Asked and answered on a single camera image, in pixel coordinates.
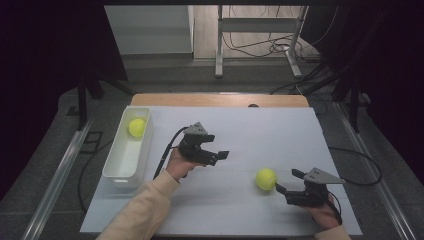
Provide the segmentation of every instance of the black cable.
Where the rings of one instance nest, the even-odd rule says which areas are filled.
[[[243,51],[243,50],[240,50],[240,49],[237,49],[237,48],[232,48],[232,47],[230,47],[230,46],[227,44],[227,41],[225,40],[225,37],[224,37],[224,36],[222,36],[222,39],[224,40],[225,45],[227,45],[227,47],[228,47],[229,49],[234,50],[234,51],[238,51],[238,52],[242,52],[242,53],[247,54],[247,55],[249,55],[249,56],[251,56],[251,57],[266,57],[266,56],[269,56],[269,55],[271,55],[271,54],[273,54],[273,53],[274,53],[273,51],[271,51],[271,52],[269,52],[269,53],[267,53],[267,54],[264,54],[264,55],[254,55],[254,54],[250,54],[250,53],[245,52],[245,51]]]
[[[357,185],[357,186],[367,187],[367,186],[373,186],[373,185],[375,185],[375,184],[379,183],[379,182],[381,181],[381,179],[383,178],[383,173],[382,173],[382,171],[381,171],[380,167],[379,167],[379,166],[378,166],[378,164],[374,161],[374,159],[372,159],[372,158],[371,158],[371,157],[369,157],[368,155],[363,154],[363,153],[361,153],[361,152],[354,151],[354,150],[344,149],[344,148],[328,147],[328,149],[336,150],[336,151],[343,151],[343,152],[348,152],[348,153],[354,153],[354,154],[359,154],[359,155],[361,155],[362,157],[366,158],[368,161],[372,162],[372,163],[374,164],[374,166],[376,167],[376,169],[377,169],[377,171],[378,171],[378,174],[379,174],[379,176],[378,176],[377,180],[375,180],[374,182],[370,182],[370,183],[358,183],[358,182],[354,182],[354,181],[352,181],[352,180],[349,180],[349,179],[346,179],[346,178],[343,178],[343,177],[342,177],[341,179],[345,180],[346,182],[348,182],[348,183],[350,183],[350,184],[353,184],[353,185]]]
[[[264,12],[261,14],[261,16],[259,16],[260,18],[266,13],[267,9],[268,9],[268,14],[269,14],[269,6],[265,6]]]
[[[259,44],[262,44],[262,43],[269,43],[269,42],[272,42],[272,41],[278,41],[278,40],[283,40],[283,39],[289,40],[288,37],[291,37],[291,35],[287,35],[285,37],[280,37],[280,38],[274,38],[274,39],[268,38],[268,40],[265,40],[265,41],[251,43],[251,44],[247,44],[247,45],[241,45],[241,46],[234,46],[234,44],[231,43],[231,46],[233,46],[233,48],[245,48],[245,47],[251,47],[251,46],[259,45]]]
[[[278,5],[278,8],[277,8],[277,14],[275,14],[275,17],[278,17],[278,13],[280,12],[280,5]]]
[[[291,10],[291,5],[289,6],[290,8],[289,8],[289,10],[290,10],[290,14],[291,14],[291,17],[293,18],[293,12],[292,12],[292,10]]]
[[[318,74],[324,67],[325,67],[325,64],[324,63],[321,63],[316,68],[314,68],[310,73],[308,73],[307,75],[303,76],[301,80],[299,80],[297,82],[294,82],[294,83],[289,83],[289,84],[286,84],[286,85],[283,85],[283,86],[280,86],[280,87],[273,88],[270,91],[269,94],[272,95],[272,94],[274,94],[275,92],[277,92],[280,89],[284,89],[284,88],[287,88],[287,87],[290,87],[290,86],[293,86],[293,85],[294,85],[294,88],[296,88],[296,85],[297,84],[300,84],[300,83],[303,83],[305,81],[308,81],[308,80],[313,79],[312,77],[314,75]]]
[[[317,95],[314,95],[314,94],[311,94],[311,96],[314,96],[314,97],[318,98],[321,102],[323,102],[323,103],[324,103],[324,106],[325,106],[324,113],[316,113],[316,115],[317,115],[317,116],[326,115],[326,114],[328,113],[328,105],[327,105],[327,103],[325,102],[325,100],[324,100],[324,99],[322,99],[321,97],[317,96]]]
[[[168,146],[166,146],[165,152],[163,153],[162,158],[160,159],[159,165],[156,169],[155,176],[153,177],[153,179],[155,179],[159,175],[160,171],[162,170],[163,164],[165,163],[165,160],[169,154],[169,151],[171,151],[172,149],[172,144],[174,143],[175,139],[178,137],[178,135],[180,135],[182,131],[186,130],[187,128],[188,127],[183,127],[180,130],[178,130],[178,132],[175,133],[174,137],[172,138],[171,142],[169,142]]]
[[[297,53],[297,51],[293,51],[294,56],[295,56],[297,61],[303,62],[303,63],[322,63],[322,62],[324,62],[321,58],[310,58],[311,60],[308,60],[307,58],[305,58],[302,55],[304,47],[300,42],[298,42],[298,44],[300,45],[299,54]]]
[[[339,200],[337,199],[337,202],[339,203],[339,209],[340,210],[338,210],[335,206],[334,206],[334,204],[332,203],[332,202],[330,202],[330,200],[328,200],[328,198],[326,198],[325,199],[325,203],[331,208],[331,210],[333,210],[333,212],[334,212],[334,214],[336,215],[336,219],[337,219],[337,222],[339,222],[339,224],[340,225],[342,225],[343,224],[343,220],[342,220],[342,210],[341,210],[341,208],[340,208],[340,202],[339,202]]]
[[[84,213],[87,213],[87,208],[84,206],[84,202],[83,202],[82,196],[81,196],[81,180],[82,180],[82,177],[84,175],[85,170],[87,169],[88,164],[91,162],[91,160],[93,160],[93,158],[97,155],[97,153],[99,153],[101,150],[103,150],[105,147],[107,147],[107,145],[111,144],[112,142],[113,142],[113,140],[105,143],[103,146],[101,146],[99,149],[97,149],[97,151],[93,152],[93,155],[91,155],[91,157],[87,160],[87,162],[84,165],[84,168],[82,169],[82,171],[80,173],[80,177],[78,179],[78,200],[79,200],[79,203],[80,203],[81,208],[84,211]]]
[[[285,37],[282,37],[280,39],[289,40],[288,37],[289,36],[285,36]],[[288,48],[290,47],[290,45],[287,44],[287,43],[277,43],[277,40],[269,40],[269,41],[271,42],[271,46],[269,46],[269,51],[271,51],[271,49],[273,49],[274,52],[276,52],[276,53],[283,53],[283,52],[287,52]]]
[[[234,11],[234,8],[233,8],[233,6],[231,5],[229,8],[228,8],[228,17],[229,18],[231,18],[231,10],[233,11],[233,13],[234,13],[234,16],[236,16],[237,17],[237,14],[236,14],[236,12]],[[232,38],[232,33],[230,32],[230,43],[231,43],[231,46],[233,47],[233,48],[244,48],[244,47],[250,47],[250,46],[254,46],[254,45],[258,45],[258,44],[262,44],[262,43],[267,43],[268,41],[262,41],[262,42],[258,42],[258,43],[253,43],[253,44],[248,44],[248,45],[242,45],[242,46],[234,46],[234,43],[233,43],[233,38]]]
[[[307,81],[310,81],[310,80],[314,80],[314,79],[320,78],[320,77],[322,77],[322,76],[326,75],[326,74],[330,71],[330,68],[329,68],[329,67],[327,67],[327,70],[326,70],[325,72],[321,73],[320,75],[317,75],[317,74],[318,74],[318,73],[319,73],[322,69],[323,69],[323,68],[319,69],[319,71],[315,72],[313,75],[308,76],[306,80],[304,80],[304,81],[302,81],[301,83],[298,83],[296,86],[294,86],[294,87],[293,87],[293,88],[289,91],[289,94],[292,94],[292,93],[293,93],[293,91],[294,91],[294,89],[295,89],[296,87],[297,87],[297,88],[298,88],[298,87],[300,87],[301,85],[305,84]],[[300,94],[304,95],[304,94],[303,94],[303,92],[301,92],[299,88],[298,88],[298,92],[299,92]]]

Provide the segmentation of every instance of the cable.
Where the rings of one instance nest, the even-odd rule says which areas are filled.
[[[82,180],[82,177],[84,175],[85,170],[87,169],[88,164],[91,162],[91,160],[93,160],[93,158],[97,155],[97,153],[99,153],[101,150],[103,150],[105,147],[107,147],[112,142],[113,142],[113,140],[105,143],[103,146],[101,146],[99,149],[97,149],[97,151],[93,152],[93,155],[91,155],[91,157],[87,160],[87,162],[84,165],[84,168],[82,169],[82,171],[80,173],[80,177],[78,179],[78,200],[79,200],[80,206],[81,206],[82,210],[84,211],[84,213],[87,213],[87,208],[84,206],[84,202],[83,202],[82,196],[81,196],[81,180]]]
[[[378,171],[378,174],[379,174],[379,176],[378,176],[377,180],[375,180],[374,182],[370,182],[370,183],[358,183],[358,182],[354,182],[354,181],[352,181],[352,180],[349,180],[349,179],[346,179],[346,178],[343,178],[343,177],[342,177],[341,179],[345,180],[346,182],[348,182],[348,183],[350,183],[350,184],[353,184],[353,185],[357,185],[357,186],[364,186],[364,187],[367,187],[367,186],[373,186],[373,185],[375,185],[375,184],[379,183],[379,182],[381,181],[381,179],[383,178],[383,173],[382,173],[382,171],[381,171],[380,167],[379,167],[379,166],[378,166],[378,164],[374,161],[374,159],[372,159],[372,158],[371,158],[371,157],[369,157],[368,155],[363,154],[363,153],[361,153],[361,152],[354,151],[354,150],[344,149],[344,148],[328,147],[328,149],[336,150],[336,151],[343,151],[343,152],[348,152],[348,153],[354,153],[354,154],[359,154],[359,155],[361,155],[362,157],[365,157],[368,161],[372,162],[372,163],[374,164],[374,166],[376,167],[376,169],[377,169],[377,171]]]
[[[316,114],[316,116],[318,117],[318,116],[326,115],[326,114],[328,113],[328,105],[327,105],[327,103],[325,102],[325,100],[324,100],[324,99],[322,99],[321,97],[317,96],[317,95],[314,95],[314,94],[311,94],[311,96],[314,96],[314,97],[318,98],[321,102],[323,102],[323,103],[324,103],[324,106],[325,106],[324,113],[315,113],[315,114]]]
[[[269,6],[265,6],[265,9],[264,9],[264,12],[261,14],[261,16],[259,16],[259,17],[262,17],[265,13],[266,13],[266,10],[268,9],[268,13],[269,13]]]
[[[285,36],[285,37],[281,37],[281,38],[279,38],[279,39],[276,39],[276,40],[271,40],[270,38],[271,38],[271,33],[268,35],[268,40],[270,41],[270,43],[271,43],[271,46],[270,46],[270,49],[271,48],[273,48],[273,49],[278,49],[278,48],[281,48],[281,50],[277,50],[276,52],[279,52],[279,53],[281,53],[281,52],[286,52],[287,50],[288,50],[288,47],[290,46],[288,43],[277,43],[277,41],[278,40],[281,40],[281,39],[285,39],[285,40],[291,40],[291,38],[289,38],[289,37],[291,37],[292,35],[287,35],[287,36]]]
[[[290,14],[291,14],[291,17],[293,18],[293,12],[292,12],[292,10],[291,10],[291,5],[289,6],[289,10],[290,10]]]
[[[228,17],[231,17],[231,11],[233,11],[234,16],[237,17],[237,14],[236,14],[236,11],[234,11],[233,5],[230,5],[230,7],[228,8]]]
[[[311,58],[308,59],[308,58],[304,57],[302,55],[302,52],[303,52],[304,47],[303,47],[303,45],[300,42],[297,42],[297,43],[300,45],[300,50],[293,51],[294,52],[294,56],[295,56],[295,58],[296,58],[297,61],[303,62],[303,63],[322,63],[322,62],[324,62],[321,58],[313,58],[313,57],[311,57]]]
[[[186,130],[187,128],[188,127],[183,127],[180,130],[178,130],[178,132],[175,133],[174,137],[172,138],[171,142],[169,142],[168,146],[166,146],[165,152],[163,153],[162,158],[160,159],[159,165],[156,169],[155,176],[153,177],[153,179],[155,179],[159,175],[160,171],[162,170],[163,164],[165,163],[165,160],[169,154],[169,151],[171,151],[172,149],[172,144],[174,143],[175,139],[178,137],[178,135],[180,135],[182,131]]]
[[[333,210],[334,214],[336,215],[337,222],[339,222],[339,224],[342,225],[343,224],[342,209],[340,207],[339,199],[337,199],[337,197],[332,192],[328,191],[328,193],[330,193],[337,200],[337,203],[339,204],[339,209],[337,209],[334,206],[334,204],[330,202],[330,200],[328,200],[328,198],[325,199],[325,203],[331,208],[331,210]]]
[[[320,63],[317,67],[315,67],[310,73],[308,73],[307,75],[303,76],[301,80],[294,82],[294,83],[289,83],[280,87],[276,87],[274,89],[272,89],[270,91],[270,95],[274,94],[276,91],[280,90],[280,89],[284,89],[286,87],[290,87],[294,85],[294,88],[292,88],[289,92],[289,94],[292,93],[292,91],[296,88],[297,84],[303,83],[305,81],[311,80],[313,79],[313,76],[315,76],[316,74],[318,74],[323,68],[325,67],[324,63]]]
[[[271,42],[271,41],[278,41],[278,40],[282,40],[282,39],[289,40],[288,37],[291,37],[291,35],[287,35],[285,37],[280,37],[280,38],[268,39],[268,40],[265,40],[265,41],[261,41],[261,42],[257,42],[257,43],[252,43],[252,44],[247,44],[247,45],[241,45],[241,46],[234,46],[234,44],[231,43],[231,46],[233,46],[234,48],[245,48],[245,47],[251,47],[251,46],[259,45],[259,44],[262,44],[262,43],[268,43],[268,42]]]
[[[277,18],[278,17],[278,13],[280,12],[280,5],[278,5],[278,8],[277,8],[277,14],[275,14],[275,17]]]
[[[337,12],[338,12],[338,10],[339,10],[339,7],[337,6],[337,7],[336,7],[336,11],[334,12],[333,20],[331,20],[331,23],[330,23],[330,25],[328,26],[327,31],[324,33],[324,35],[323,35],[320,39],[318,39],[318,41],[316,41],[316,42],[314,42],[314,43],[309,44],[309,45],[308,45],[308,46],[306,46],[305,48],[308,48],[308,47],[311,47],[311,46],[313,46],[313,45],[317,44],[317,43],[318,43],[318,42],[320,42],[320,41],[321,41],[321,40],[322,40],[325,36],[327,36],[328,32],[330,31],[331,27],[333,26],[334,20],[336,19],[336,16],[337,16]]]
[[[247,54],[247,55],[249,55],[249,56],[251,56],[251,57],[266,57],[266,56],[269,56],[269,55],[271,55],[271,54],[273,54],[273,53],[274,53],[274,51],[270,51],[269,53],[266,53],[266,54],[264,54],[264,55],[254,55],[254,54],[250,54],[250,53],[245,52],[245,51],[243,51],[243,50],[240,50],[240,49],[237,49],[237,48],[232,48],[232,47],[230,47],[230,46],[227,44],[227,41],[225,40],[225,37],[224,37],[224,36],[222,36],[222,39],[224,40],[225,45],[227,45],[227,47],[228,47],[229,49],[234,50],[234,51],[238,51],[238,52],[242,52],[242,53]]]

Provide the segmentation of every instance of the gray floor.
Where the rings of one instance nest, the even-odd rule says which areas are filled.
[[[267,61],[227,60],[224,77],[214,77],[213,61],[190,59],[144,59],[124,57],[129,82],[124,85],[137,92],[238,92],[268,94],[271,89],[296,81],[284,59]],[[301,70],[308,73],[314,64],[302,64]],[[99,103],[90,132],[103,132],[101,144],[114,138],[121,113],[129,105],[131,97],[102,82],[106,92]],[[333,86],[327,86],[308,97],[321,123],[323,134],[329,146],[353,149],[352,140],[336,112],[330,93]],[[276,94],[287,94],[282,90]],[[55,173],[78,125],[78,117],[69,114],[77,106],[77,95],[71,90],[62,95],[59,111],[45,138],[31,158],[28,166],[15,182],[12,189],[0,203],[1,239],[19,239],[50,179]],[[424,239],[424,187],[413,175],[402,158],[375,127],[366,114],[366,108],[359,111],[360,135],[371,156],[383,170],[384,180],[405,213],[416,239]],[[90,164],[81,179],[81,195],[88,206],[99,180],[101,169],[110,145],[93,154],[80,153],[71,169],[53,212],[48,219],[41,239],[94,239],[95,236],[80,234],[79,228],[84,212],[78,200],[78,181],[87,161]],[[84,144],[83,150],[93,146]],[[331,152],[340,175],[346,178],[368,180],[362,160],[351,154]],[[401,239],[387,214],[379,194],[374,187],[359,188],[346,185],[364,236],[354,239]]]

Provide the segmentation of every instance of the tennis ball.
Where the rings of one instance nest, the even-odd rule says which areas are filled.
[[[277,174],[270,168],[263,168],[256,174],[256,185],[262,190],[272,190],[277,182]]]
[[[128,125],[128,131],[134,137],[143,136],[145,128],[146,128],[146,122],[140,118],[131,120],[130,124]]]

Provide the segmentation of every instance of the metal rail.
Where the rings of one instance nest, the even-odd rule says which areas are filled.
[[[23,240],[26,239],[38,239],[46,225],[47,220],[49,219],[50,213],[59,197],[60,192],[62,191],[63,185],[68,177],[69,171],[72,168],[72,165],[75,162],[79,150],[84,142],[85,137],[87,136],[88,130],[93,123],[93,115],[97,110],[98,102],[93,101],[92,103],[92,114],[88,117],[87,123],[82,127],[80,131],[76,131],[71,143],[68,146],[52,180],[50,181],[49,186],[47,187],[46,192],[44,193],[43,198],[38,204],[37,210],[30,223],[28,224],[27,229],[22,236]]]
[[[342,106],[342,104],[338,102],[335,102],[334,105],[335,105],[336,111],[338,112],[338,114],[340,115],[340,118],[343,121],[346,131],[349,134],[349,137],[351,138],[352,143],[354,144],[356,150],[368,156],[371,156],[364,142],[362,141],[360,134],[356,133],[355,130],[350,125],[350,122],[348,120],[349,119],[348,113],[346,109],[344,108],[344,106]],[[375,166],[370,164],[369,161],[364,161],[364,165],[370,177],[373,179],[377,179],[378,172]],[[384,179],[382,179],[381,182],[377,184],[375,187],[401,239],[416,240],[417,238],[412,228],[410,227],[410,224],[405,214],[403,213],[403,210],[401,209],[396,198],[393,196],[392,192],[390,191]]]

